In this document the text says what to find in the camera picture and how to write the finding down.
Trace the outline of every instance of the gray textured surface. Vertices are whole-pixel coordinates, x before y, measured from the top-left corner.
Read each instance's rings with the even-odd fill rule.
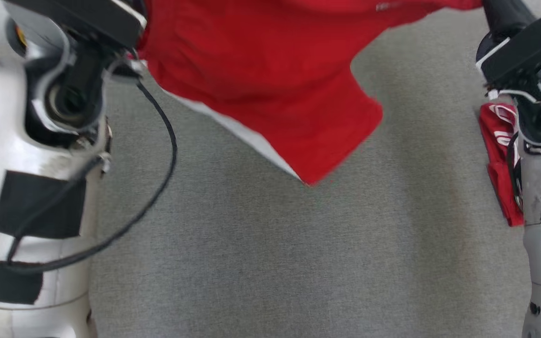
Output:
[[[480,11],[443,11],[366,49],[354,73],[385,120],[315,188],[150,81],[177,130],[178,171],[96,259],[100,336],[518,337],[529,271],[476,120],[484,32]],[[169,157],[146,99],[126,86],[109,94],[116,166],[101,235],[150,197]]]

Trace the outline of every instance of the white fabric edge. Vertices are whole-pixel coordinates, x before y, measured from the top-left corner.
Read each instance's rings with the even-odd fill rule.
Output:
[[[182,103],[183,105],[189,107],[189,109],[196,111],[197,113],[212,117],[213,120],[215,120],[221,126],[229,130],[243,142],[254,148],[259,154],[274,163],[277,167],[287,172],[288,174],[291,174],[296,179],[300,181],[302,180],[300,179],[298,174],[296,174],[294,169],[292,169],[292,167],[281,157],[281,155],[277,153],[275,148],[271,146],[267,139],[262,136],[262,134],[248,128],[247,126],[244,126],[243,124],[241,124],[241,122],[235,120],[234,118],[214,111],[205,103],[181,98],[180,96],[172,94],[171,92],[168,92],[166,90],[164,90],[164,92]]]

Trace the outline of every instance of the black tape patch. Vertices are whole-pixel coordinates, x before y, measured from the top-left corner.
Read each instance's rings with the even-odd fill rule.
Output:
[[[0,233],[13,236],[21,222],[36,212],[66,181],[8,171],[0,196]],[[79,182],[58,205],[34,220],[26,236],[67,239],[79,236],[86,180]]]
[[[26,267],[39,264],[21,264]],[[0,261],[0,302],[9,304],[33,305],[39,298],[43,287],[43,274],[20,275],[6,268]]]

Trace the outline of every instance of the red cloth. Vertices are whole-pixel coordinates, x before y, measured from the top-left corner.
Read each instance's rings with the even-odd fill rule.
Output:
[[[481,0],[146,0],[140,46],[165,90],[262,134],[308,184],[382,119],[350,72],[384,30]]]
[[[511,105],[488,103],[481,107],[479,126],[490,160],[487,173],[498,195],[502,213],[509,222],[509,226],[517,227],[524,225],[525,221],[523,213],[515,202],[513,183],[506,161],[507,144],[514,133],[515,116],[505,109],[498,109],[498,106],[516,111]]]

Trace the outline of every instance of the folded red shirt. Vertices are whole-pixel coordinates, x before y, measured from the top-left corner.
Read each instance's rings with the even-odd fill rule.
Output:
[[[384,30],[481,0],[146,0],[154,79],[307,184],[379,124],[352,76]]]
[[[479,126],[490,160],[487,173],[498,195],[502,213],[511,227],[523,225],[525,222],[523,213],[515,201],[513,183],[506,161],[507,147],[515,133],[515,113],[515,107],[511,105],[488,103],[481,107],[479,114]],[[515,163],[518,161],[519,156],[515,154]]]

